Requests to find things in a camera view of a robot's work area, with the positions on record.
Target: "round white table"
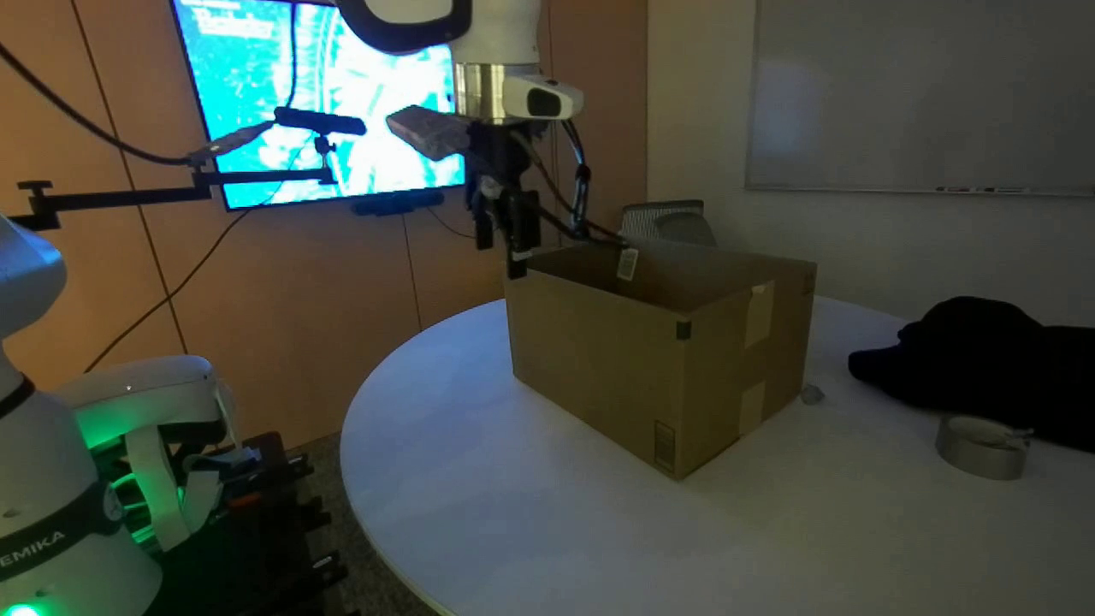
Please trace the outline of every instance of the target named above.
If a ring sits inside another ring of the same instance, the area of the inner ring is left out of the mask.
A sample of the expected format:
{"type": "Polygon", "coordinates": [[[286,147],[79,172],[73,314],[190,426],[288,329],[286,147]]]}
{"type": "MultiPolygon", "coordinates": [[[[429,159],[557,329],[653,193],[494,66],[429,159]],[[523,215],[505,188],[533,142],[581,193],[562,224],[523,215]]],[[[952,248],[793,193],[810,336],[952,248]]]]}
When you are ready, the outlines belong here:
{"type": "Polygon", "coordinates": [[[494,301],[371,374],[343,482],[442,612],[1095,612],[1095,457],[1038,443],[1013,482],[952,469],[935,416],[846,369],[898,329],[817,297],[807,384],[826,400],[676,482],[517,384],[494,301]]]}

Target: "black cable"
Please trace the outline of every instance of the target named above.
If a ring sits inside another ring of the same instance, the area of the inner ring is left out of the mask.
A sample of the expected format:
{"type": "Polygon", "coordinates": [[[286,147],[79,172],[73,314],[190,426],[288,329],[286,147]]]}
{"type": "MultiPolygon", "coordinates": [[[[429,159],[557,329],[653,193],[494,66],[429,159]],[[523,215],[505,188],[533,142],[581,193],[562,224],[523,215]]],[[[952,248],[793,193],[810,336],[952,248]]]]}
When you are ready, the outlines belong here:
{"type": "Polygon", "coordinates": [[[288,3],[288,96],[286,107],[297,100],[297,72],[302,72],[302,43],[297,43],[302,3],[288,3]]]}
{"type": "Polygon", "coordinates": [[[589,159],[584,159],[584,145],[581,145],[579,125],[576,120],[562,120],[562,132],[570,135],[572,151],[576,151],[576,215],[584,228],[589,224],[594,168],[589,168],[589,159]]]}
{"type": "Polygon", "coordinates": [[[160,156],[152,156],[152,151],[141,151],[112,135],[105,135],[102,127],[95,127],[93,120],[85,120],[76,107],[69,107],[51,87],[45,87],[7,44],[0,44],[0,59],[39,93],[45,96],[51,107],[59,107],[73,125],[79,125],[84,132],[89,132],[93,136],[133,156],[133,159],[144,159],[152,164],[191,164],[190,159],[160,159],[160,156]]]}
{"type": "MultiPolygon", "coordinates": [[[[79,27],[84,52],[89,54],[89,66],[93,66],[93,78],[95,78],[100,104],[102,104],[102,109],[105,109],[110,135],[119,135],[119,132],[117,132],[112,107],[110,107],[110,96],[105,96],[105,82],[102,82],[95,52],[93,52],[89,27],[85,27],[76,0],[69,0],[69,7],[73,7],[73,17],[76,17],[76,27],[79,27]]],[[[138,193],[138,179],[133,179],[130,159],[125,159],[119,151],[117,151],[117,159],[119,159],[119,164],[125,164],[125,174],[126,174],[130,193],[138,193]]],[[[149,249],[152,249],[152,265],[156,265],[156,270],[159,270],[159,280],[160,280],[160,288],[167,290],[167,275],[165,275],[165,265],[160,265],[160,253],[159,253],[159,240],[156,240],[152,224],[149,224],[149,215],[144,215],[141,205],[138,205],[138,220],[141,220],[141,233],[144,233],[144,244],[149,244],[149,249]]],[[[175,305],[172,305],[172,327],[175,327],[178,345],[190,348],[190,345],[186,345],[186,333],[183,333],[183,319],[178,319],[175,305]]]]}
{"type": "MultiPolygon", "coordinates": [[[[533,168],[539,168],[540,179],[549,182],[549,193],[556,196],[556,202],[557,202],[570,215],[579,215],[576,205],[562,196],[562,188],[557,188],[556,174],[549,172],[540,151],[539,151],[526,136],[521,136],[521,135],[514,135],[514,142],[526,151],[526,159],[533,160],[533,168]]],[[[540,215],[543,215],[551,228],[557,228],[564,236],[579,240],[576,230],[570,230],[570,228],[564,228],[557,215],[551,215],[549,208],[540,208],[540,215]]],[[[614,230],[605,230],[605,228],[598,228],[598,224],[594,224],[594,220],[584,220],[584,228],[596,230],[596,233],[604,233],[608,244],[623,244],[621,233],[614,233],[614,230]]]]}
{"type": "Polygon", "coordinates": [[[112,336],[100,355],[84,369],[93,374],[125,338],[130,338],[152,314],[159,314],[167,301],[175,301],[194,277],[199,270],[211,261],[211,253],[230,240],[230,233],[250,215],[235,215],[225,230],[221,230],[221,236],[211,240],[211,248],[199,258],[199,265],[159,301],[152,305],[141,319],[133,319],[119,336],[112,336]]]}
{"type": "Polygon", "coordinates": [[[456,230],[442,214],[436,214],[436,208],[426,208],[426,214],[429,214],[450,236],[459,236],[459,240],[477,244],[474,233],[456,230]]]}
{"type": "Polygon", "coordinates": [[[420,290],[417,290],[417,270],[413,270],[413,249],[412,249],[412,230],[409,230],[409,215],[402,215],[404,224],[404,261],[409,261],[409,275],[412,275],[412,297],[413,297],[413,327],[420,333],[420,290]]]}

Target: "whiteboard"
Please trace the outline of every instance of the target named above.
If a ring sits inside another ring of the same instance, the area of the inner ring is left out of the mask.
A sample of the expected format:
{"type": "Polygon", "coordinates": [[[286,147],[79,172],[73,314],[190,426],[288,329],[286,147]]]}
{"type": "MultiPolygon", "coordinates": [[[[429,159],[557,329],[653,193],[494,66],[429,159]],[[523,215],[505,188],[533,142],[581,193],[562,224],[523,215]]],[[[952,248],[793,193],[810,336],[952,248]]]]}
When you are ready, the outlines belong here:
{"type": "Polygon", "coordinates": [[[1095,196],[1095,0],[758,0],[749,188],[1095,196]]]}

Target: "cardboard box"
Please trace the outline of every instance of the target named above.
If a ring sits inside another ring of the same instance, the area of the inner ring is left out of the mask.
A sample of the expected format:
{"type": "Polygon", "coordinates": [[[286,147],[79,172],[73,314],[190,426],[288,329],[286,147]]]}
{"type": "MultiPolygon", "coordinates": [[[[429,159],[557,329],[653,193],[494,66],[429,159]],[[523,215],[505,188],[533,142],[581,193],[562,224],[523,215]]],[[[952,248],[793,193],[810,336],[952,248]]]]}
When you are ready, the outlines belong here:
{"type": "Polygon", "coordinates": [[[540,253],[506,285],[514,374],[635,457],[689,477],[805,382],[815,265],[709,248],[540,253]]]}

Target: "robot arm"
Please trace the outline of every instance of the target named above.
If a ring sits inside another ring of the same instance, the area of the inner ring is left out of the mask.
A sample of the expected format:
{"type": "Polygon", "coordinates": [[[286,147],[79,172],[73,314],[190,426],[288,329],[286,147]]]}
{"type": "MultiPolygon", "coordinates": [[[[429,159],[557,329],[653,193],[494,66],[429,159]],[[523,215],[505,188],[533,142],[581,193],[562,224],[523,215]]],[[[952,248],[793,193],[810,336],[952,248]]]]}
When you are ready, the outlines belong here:
{"type": "Polygon", "coordinates": [[[160,569],[125,534],[67,404],[4,355],[61,285],[61,253],[0,215],[0,612],[144,612],[160,569]]]}
{"type": "Polygon", "coordinates": [[[84,447],[141,512],[138,532],[160,550],[199,534],[221,507],[221,469],[190,457],[230,435],[230,398],[202,355],[160,355],[89,374],[55,398],[73,408],[84,447]]]}
{"type": "MultiPolygon", "coordinates": [[[[530,136],[543,125],[570,125],[581,93],[540,72],[540,0],[336,0],[343,20],[380,52],[453,50],[456,117],[402,109],[387,125],[429,159],[465,156],[477,248],[494,248],[494,224],[506,236],[511,277],[540,244],[540,198],[521,188],[530,164],[530,136]]],[[[570,236],[584,240],[584,188],[572,205],[570,236]]]]}
{"type": "Polygon", "coordinates": [[[336,0],[380,52],[453,44],[456,109],[478,125],[572,120],[581,93],[540,72],[540,0],[336,0]]]}

